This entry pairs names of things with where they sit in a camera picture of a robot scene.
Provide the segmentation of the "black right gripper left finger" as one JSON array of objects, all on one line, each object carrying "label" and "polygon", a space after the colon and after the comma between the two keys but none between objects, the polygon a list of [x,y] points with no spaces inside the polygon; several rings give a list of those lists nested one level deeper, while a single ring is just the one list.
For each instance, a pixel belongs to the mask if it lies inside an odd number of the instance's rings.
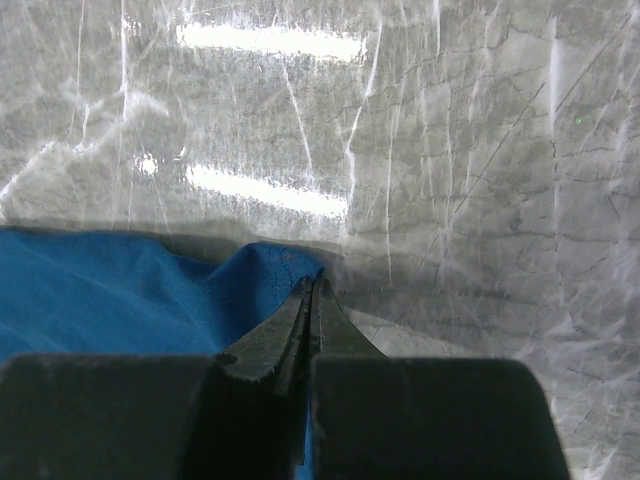
[{"label": "black right gripper left finger", "polygon": [[23,354],[1,369],[5,479],[291,479],[311,281],[215,355]]}]

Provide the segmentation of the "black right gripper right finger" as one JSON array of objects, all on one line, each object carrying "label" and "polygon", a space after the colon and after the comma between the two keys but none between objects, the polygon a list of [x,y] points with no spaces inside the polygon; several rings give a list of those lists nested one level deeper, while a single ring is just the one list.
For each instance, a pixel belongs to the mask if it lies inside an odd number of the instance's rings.
[{"label": "black right gripper right finger", "polygon": [[325,277],[310,313],[317,479],[566,479],[543,389],[521,362],[398,358],[346,317]]}]

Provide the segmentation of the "blue printed t-shirt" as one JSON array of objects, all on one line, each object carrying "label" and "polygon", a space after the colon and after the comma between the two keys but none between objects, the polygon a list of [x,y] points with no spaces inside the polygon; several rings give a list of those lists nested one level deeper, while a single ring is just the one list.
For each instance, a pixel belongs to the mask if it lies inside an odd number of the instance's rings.
[{"label": "blue printed t-shirt", "polygon": [[252,243],[215,265],[144,237],[1,234],[1,369],[23,354],[214,355],[322,265]]}]

